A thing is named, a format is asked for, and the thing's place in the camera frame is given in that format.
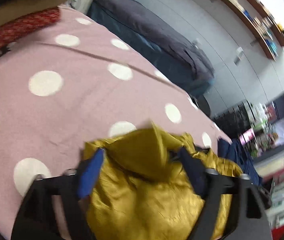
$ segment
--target red pillow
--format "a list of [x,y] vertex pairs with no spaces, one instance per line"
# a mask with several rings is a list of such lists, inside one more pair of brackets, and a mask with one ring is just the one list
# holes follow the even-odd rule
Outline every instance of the red pillow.
[[0,49],[17,39],[60,19],[58,7],[22,16],[0,26]]

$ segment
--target pink bedsheet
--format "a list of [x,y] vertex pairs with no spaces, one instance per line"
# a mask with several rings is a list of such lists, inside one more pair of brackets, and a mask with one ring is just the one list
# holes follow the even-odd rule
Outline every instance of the pink bedsheet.
[[139,53],[80,12],[0,57],[0,232],[10,239],[34,174],[77,166],[84,141],[144,127],[188,132],[217,150],[228,137]]

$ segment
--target wall shelf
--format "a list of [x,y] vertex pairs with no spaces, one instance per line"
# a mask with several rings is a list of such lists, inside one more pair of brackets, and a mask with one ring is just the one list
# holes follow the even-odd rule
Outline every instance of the wall shelf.
[[[264,17],[272,18],[270,16],[271,15],[270,12],[264,7],[264,5],[259,0],[247,0],[247,1],[253,6],[253,8],[258,12],[258,14],[261,15],[263,18]],[[284,47],[284,35],[275,23],[274,25],[272,25],[271,31],[276,37],[280,46]]]
[[247,18],[247,16],[231,1],[231,0],[221,0],[224,2],[240,19],[241,21],[248,27],[248,29],[252,32],[256,41],[262,47],[267,58],[276,60],[275,55],[270,50],[269,46],[266,44],[263,36],[259,33],[257,28],[253,25],[253,23]]

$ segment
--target white wall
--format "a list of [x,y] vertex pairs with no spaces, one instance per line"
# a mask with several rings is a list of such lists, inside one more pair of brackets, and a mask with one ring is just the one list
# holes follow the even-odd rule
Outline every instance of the white wall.
[[[268,102],[284,91],[284,48],[277,45],[276,62],[250,43],[255,39],[241,20],[220,0],[138,0],[190,41],[199,39],[211,60],[215,85],[205,97],[212,115],[247,98],[252,103]],[[284,0],[261,0],[284,27]],[[254,17],[255,9],[240,4]],[[234,64],[236,49],[245,56]]]

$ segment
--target gold satin garment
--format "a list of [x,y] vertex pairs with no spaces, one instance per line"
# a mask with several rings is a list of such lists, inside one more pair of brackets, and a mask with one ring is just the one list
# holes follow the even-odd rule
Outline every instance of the gold satin garment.
[[[211,150],[196,152],[190,134],[168,134],[153,124],[129,134],[85,143],[84,159],[106,149],[100,176],[90,198],[87,221],[97,240],[186,240],[204,204],[194,194],[180,163],[168,150],[186,146],[194,158],[220,174],[238,177],[234,162]],[[221,236],[231,195],[222,195],[212,239]]]

